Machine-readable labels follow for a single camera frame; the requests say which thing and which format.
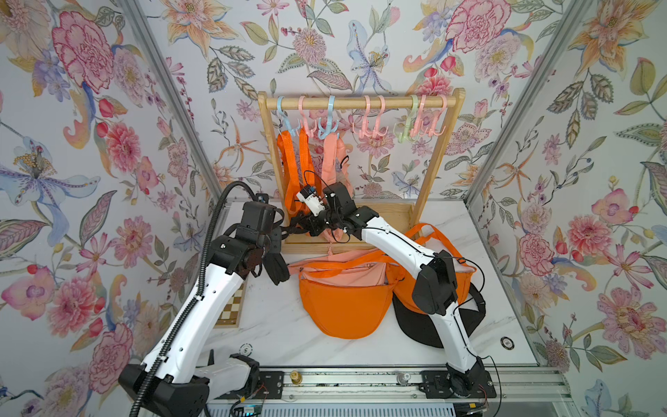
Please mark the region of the pink waist bag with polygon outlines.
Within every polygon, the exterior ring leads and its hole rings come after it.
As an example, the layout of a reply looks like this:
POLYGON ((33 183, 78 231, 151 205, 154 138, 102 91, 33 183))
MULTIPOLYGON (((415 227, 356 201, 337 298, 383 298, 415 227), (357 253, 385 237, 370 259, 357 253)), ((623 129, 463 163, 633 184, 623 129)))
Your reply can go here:
POLYGON ((341 288, 378 287, 387 284, 387 262, 379 250, 354 250, 310 258, 288 265, 302 280, 341 288))
POLYGON ((321 165, 322 182, 328 185, 341 182, 347 188, 349 195, 353 196, 354 187, 350 182, 348 168, 348 154, 344 142, 336 133, 327 135, 324 140, 324 153, 321 165))

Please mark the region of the orange waist bag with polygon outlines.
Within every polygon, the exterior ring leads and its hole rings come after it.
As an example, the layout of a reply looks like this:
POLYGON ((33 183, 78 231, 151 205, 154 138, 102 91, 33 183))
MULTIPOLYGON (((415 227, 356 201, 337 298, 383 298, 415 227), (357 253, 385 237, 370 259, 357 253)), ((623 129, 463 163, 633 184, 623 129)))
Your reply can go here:
MULTIPOLYGON (((444 246, 446 251, 455 258, 454 265, 457 283, 456 294, 458 296, 459 304, 465 302, 470 292, 472 276, 478 269, 472 266, 471 262, 461 261, 460 258, 462 258, 463 255, 434 225, 423 222, 418 223, 406 232, 406 236, 420 245, 425 245, 431 240, 438 241, 444 246)), ((410 276, 408 272, 402 272, 402 277, 403 279, 394 288, 394 295, 408 310, 417 314, 425 314, 425 312, 419 309, 413 301, 413 290, 416 284, 416 279, 413 276, 410 276)))
POLYGON ((300 300, 314 324, 325 335, 356 340, 371 335, 393 301, 394 288, 403 279, 403 267, 387 255, 387 284, 341 288, 299 280, 300 300))

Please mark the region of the black waist bag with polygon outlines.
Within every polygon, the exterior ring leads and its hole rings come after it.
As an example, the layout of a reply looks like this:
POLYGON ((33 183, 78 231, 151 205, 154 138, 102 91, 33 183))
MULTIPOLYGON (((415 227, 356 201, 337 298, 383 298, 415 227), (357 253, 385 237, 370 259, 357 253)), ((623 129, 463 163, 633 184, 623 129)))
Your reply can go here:
MULTIPOLYGON (((470 288, 469 295, 469 302, 474 301, 476 309, 459 309, 460 318, 468 336, 486 318, 486 301, 474 285, 470 288)), ((427 314, 412 311, 407 307, 406 302, 403 302, 396 294, 393 295, 393 306, 401 331, 407 337, 420 344, 436 349, 443 349, 443 344, 433 321, 427 314)))
POLYGON ((262 265, 275 286, 288 281, 290 272, 280 252, 269 252, 262 258, 262 265))

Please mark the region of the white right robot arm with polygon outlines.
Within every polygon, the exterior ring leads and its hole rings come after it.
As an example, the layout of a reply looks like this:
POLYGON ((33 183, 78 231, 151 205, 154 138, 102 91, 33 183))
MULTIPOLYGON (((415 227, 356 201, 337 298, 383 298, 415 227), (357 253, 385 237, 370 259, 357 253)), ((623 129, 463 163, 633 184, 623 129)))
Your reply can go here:
POLYGON ((489 394, 491 377, 469 340, 486 318, 486 301, 472 284, 478 265, 438 229, 418 237, 424 227, 419 223, 399 232, 372 208, 357 206, 339 182, 322 196, 311 185, 296 196, 307 209, 291 222, 293 231, 317 236, 340 230, 372 247, 290 266, 302 305, 321 332, 361 339, 392 309, 407 337, 445 353, 444 370, 424 378, 428 397, 489 394))

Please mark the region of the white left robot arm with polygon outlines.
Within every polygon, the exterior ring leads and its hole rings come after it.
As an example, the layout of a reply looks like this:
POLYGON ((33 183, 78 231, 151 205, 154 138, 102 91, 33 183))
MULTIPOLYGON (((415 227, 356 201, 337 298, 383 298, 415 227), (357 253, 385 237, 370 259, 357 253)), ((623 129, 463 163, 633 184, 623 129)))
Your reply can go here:
POLYGON ((205 367, 197 362, 224 307, 248 276, 280 253, 281 231, 273 205, 244 204, 241 222, 207 243, 201 270, 185 304, 141 364, 127 365, 119 384, 132 398, 130 415, 198 416, 223 395, 250 397, 260 387, 260 365, 243 354, 205 367))

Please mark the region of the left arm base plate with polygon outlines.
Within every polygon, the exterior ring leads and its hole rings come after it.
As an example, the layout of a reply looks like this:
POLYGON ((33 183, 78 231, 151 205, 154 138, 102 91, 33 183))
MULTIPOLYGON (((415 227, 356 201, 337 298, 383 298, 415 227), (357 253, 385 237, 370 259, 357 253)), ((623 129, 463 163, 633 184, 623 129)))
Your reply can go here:
POLYGON ((259 398, 260 400, 281 400, 284 389, 283 371, 260 371, 250 378, 249 386, 227 392, 218 396, 217 400, 240 400, 259 398))

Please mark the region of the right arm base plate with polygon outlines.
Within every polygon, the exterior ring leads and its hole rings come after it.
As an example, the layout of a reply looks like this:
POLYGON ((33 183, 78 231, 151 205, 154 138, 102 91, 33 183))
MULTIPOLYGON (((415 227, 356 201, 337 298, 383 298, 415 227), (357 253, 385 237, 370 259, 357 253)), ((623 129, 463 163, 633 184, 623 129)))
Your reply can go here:
POLYGON ((420 373, 419 389, 427 399, 495 399, 495 385, 488 372, 473 378, 470 375, 450 374, 447 370, 425 370, 420 373))

